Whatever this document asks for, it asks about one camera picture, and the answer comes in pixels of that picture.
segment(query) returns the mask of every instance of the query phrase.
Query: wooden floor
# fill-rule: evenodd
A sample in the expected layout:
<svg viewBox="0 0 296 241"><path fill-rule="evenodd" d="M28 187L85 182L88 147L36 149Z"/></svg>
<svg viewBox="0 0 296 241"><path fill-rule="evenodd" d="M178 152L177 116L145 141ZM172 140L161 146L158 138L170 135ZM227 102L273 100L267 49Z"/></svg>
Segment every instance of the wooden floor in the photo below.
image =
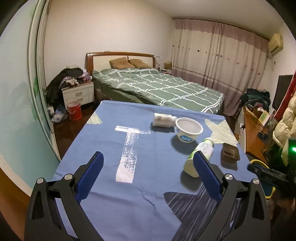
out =
<svg viewBox="0 0 296 241"><path fill-rule="evenodd" d="M71 121L67 119L62 123L54 125L54 134L61 159L97 107L98 105L94 103L81 106L83 117L80 120ZM226 118L232 132L234 132L236 119L225 114L223 116Z"/></svg>

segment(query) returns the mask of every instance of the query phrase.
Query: blue logo on cup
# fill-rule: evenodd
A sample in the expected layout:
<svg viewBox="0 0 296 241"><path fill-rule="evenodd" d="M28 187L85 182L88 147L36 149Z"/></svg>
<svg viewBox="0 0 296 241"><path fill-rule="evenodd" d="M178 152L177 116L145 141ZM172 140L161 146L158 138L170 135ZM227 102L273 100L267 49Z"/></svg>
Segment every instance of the blue logo on cup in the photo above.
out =
<svg viewBox="0 0 296 241"><path fill-rule="evenodd" d="M193 141L192 138L190 138L190 137L188 137L188 136L185 136L185 135L180 136L180 138L181 138L183 141L186 141L186 142Z"/></svg>

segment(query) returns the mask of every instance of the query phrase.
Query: air conditioner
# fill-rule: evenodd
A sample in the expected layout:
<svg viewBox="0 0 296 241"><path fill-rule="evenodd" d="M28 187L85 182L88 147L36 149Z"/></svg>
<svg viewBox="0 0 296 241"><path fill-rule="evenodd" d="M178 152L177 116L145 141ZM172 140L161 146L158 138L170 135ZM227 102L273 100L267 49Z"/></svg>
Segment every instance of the air conditioner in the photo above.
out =
<svg viewBox="0 0 296 241"><path fill-rule="evenodd" d="M272 56L283 49L283 37L279 34L274 34L268 43L268 50Z"/></svg>

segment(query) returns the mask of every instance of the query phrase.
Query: curtain rod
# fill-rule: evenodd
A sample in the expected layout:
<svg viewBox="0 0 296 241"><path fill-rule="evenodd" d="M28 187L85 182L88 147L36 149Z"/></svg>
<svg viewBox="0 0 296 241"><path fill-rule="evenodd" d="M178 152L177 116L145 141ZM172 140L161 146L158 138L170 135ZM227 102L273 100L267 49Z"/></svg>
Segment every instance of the curtain rod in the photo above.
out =
<svg viewBox="0 0 296 241"><path fill-rule="evenodd" d="M205 19L205 18L182 18L182 17L180 17L180 18L172 18L172 19L191 19L191 20L203 20L203 21L210 21L210 22L216 22L216 23L223 23L223 24L227 24L227 25L230 25L230 26L234 26L234 27L237 27L237 28L252 32L254 34L257 34L259 37L264 38L264 39L266 39L268 41L270 40L269 38L261 35L260 33L257 33L255 31L250 30L250 29L247 29L247 28L235 25L235 24L231 24L231 23L221 22L221 21L212 20L212 19Z"/></svg>

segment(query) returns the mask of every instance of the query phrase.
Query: metal screw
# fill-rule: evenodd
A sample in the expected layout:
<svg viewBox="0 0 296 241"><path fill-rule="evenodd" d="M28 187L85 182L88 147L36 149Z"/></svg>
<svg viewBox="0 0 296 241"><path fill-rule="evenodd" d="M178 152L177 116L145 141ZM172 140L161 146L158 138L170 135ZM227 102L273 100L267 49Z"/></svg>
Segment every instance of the metal screw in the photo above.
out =
<svg viewBox="0 0 296 241"><path fill-rule="evenodd" d="M72 174L67 174L64 177L65 180L70 180L71 178L72 178Z"/></svg>
<svg viewBox="0 0 296 241"><path fill-rule="evenodd" d="M260 182L259 182L258 179L255 178L255 179L253 179L253 183L256 184L256 185L258 185Z"/></svg>
<svg viewBox="0 0 296 241"><path fill-rule="evenodd" d="M225 178L226 178L227 180L232 180L232 179L233 179L233 176L230 175L230 174L226 174L226 175L225 175Z"/></svg>
<svg viewBox="0 0 296 241"><path fill-rule="evenodd" d="M37 183L38 184L43 183L43 178L42 177L41 178L38 178Z"/></svg>

